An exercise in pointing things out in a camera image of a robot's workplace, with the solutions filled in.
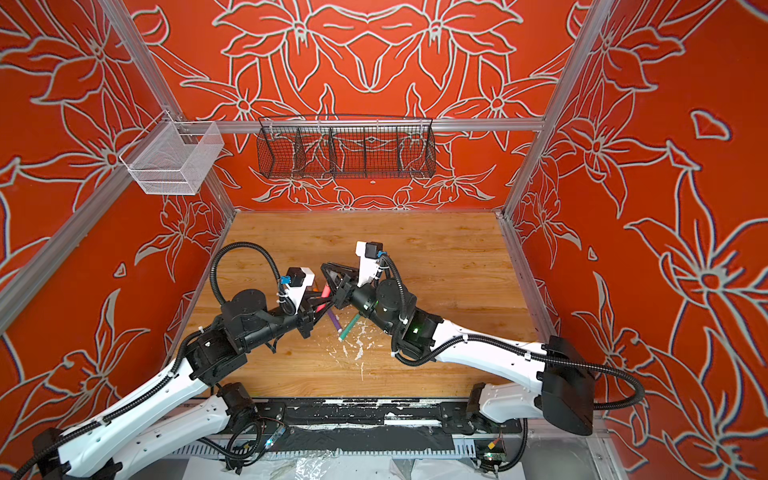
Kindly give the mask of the pink marker pen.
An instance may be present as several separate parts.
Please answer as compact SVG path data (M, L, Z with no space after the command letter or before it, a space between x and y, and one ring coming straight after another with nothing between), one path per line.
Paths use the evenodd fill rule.
M326 284L326 285L324 286L324 288L323 288L323 291L322 291L321 297L322 297L323 299L326 299L326 298L329 298L329 297L330 297L330 295L331 295L331 288L330 288L330 286L329 286L328 284ZM317 312L319 312L319 311L320 311L322 308L323 308L323 306L322 306L322 305L318 305L318 306L316 307L316 311L317 311Z

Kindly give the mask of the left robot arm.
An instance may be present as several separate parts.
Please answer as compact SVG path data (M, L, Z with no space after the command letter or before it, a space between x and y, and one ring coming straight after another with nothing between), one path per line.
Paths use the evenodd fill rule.
M268 309L265 295L256 289L239 292L221 307L213 322L188 335L175 359L127 397L94 417L66 430L49 428L33 441L33 456L15 473L37 468L46 479L109 478L125 461L119 454L149 448L140 435L165 414L216 385L247 362L260 347L273 348L285 334L296 330L309 337L325 313L320 293L291 290L289 312Z

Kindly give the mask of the green marker pen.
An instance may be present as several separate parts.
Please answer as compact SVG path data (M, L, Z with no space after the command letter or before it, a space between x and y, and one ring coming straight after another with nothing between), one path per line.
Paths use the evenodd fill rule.
M356 314L356 315L355 315L355 316L354 316L354 317L353 317L353 318L350 320L350 322L349 322L349 323L346 325L346 327L345 327L345 328L344 328L344 329L343 329L343 330L340 332L340 334L339 334L339 337L338 337L338 339L339 339L339 341L340 341L340 342L343 342L343 341L344 341L344 340L345 340L345 339L348 337L348 335L350 334L351 330L352 330L352 329L353 329L353 327L354 327L354 326L355 326L355 325L358 323L358 321L360 320L360 318L361 318L361 315L360 315L359 313L357 313L357 314Z

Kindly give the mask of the purple marker pen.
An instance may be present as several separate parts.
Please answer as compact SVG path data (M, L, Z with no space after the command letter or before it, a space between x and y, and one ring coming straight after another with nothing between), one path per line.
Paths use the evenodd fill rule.
M341 333L341 332L343 331L343 327L341 326L341 323L340 323L340 321L339 321L339 319L338 319L337 315L336 315L336 314L335 314L335 313L334 313L332 310L329 310L329 311L327 312L327 315L328 315L328 317L329 317L329 319L330 319L331 323L333 324L333 327L334 327L334 329L335 329L335 330L336 330L338 333Z

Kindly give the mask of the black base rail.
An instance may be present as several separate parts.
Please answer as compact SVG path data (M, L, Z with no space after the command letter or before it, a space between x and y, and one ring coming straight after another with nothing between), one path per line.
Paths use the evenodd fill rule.
M429 427L448 434L515 435L518 420L500 424L469 411L464 398L257 398L257 415L269 427L351 429Z

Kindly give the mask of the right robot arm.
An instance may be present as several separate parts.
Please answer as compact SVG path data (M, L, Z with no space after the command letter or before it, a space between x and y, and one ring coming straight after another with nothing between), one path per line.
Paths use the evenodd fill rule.
M544 419L570 434L592 434L594 378L563 339L514 341L457 325L419 308L399 272L389 266L324 263L321 271L334 304L355 308L385 332L391 355L400 363L412 368L458 364L505 379L503 385L475 385L470 414L497 424Z

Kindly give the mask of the clear plastic bin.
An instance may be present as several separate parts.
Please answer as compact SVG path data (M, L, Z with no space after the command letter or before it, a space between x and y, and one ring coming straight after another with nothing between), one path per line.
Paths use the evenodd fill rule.
M158 124L121 157L129 175L148 195L195 195L224 147L218 126L181 133L174 122Z

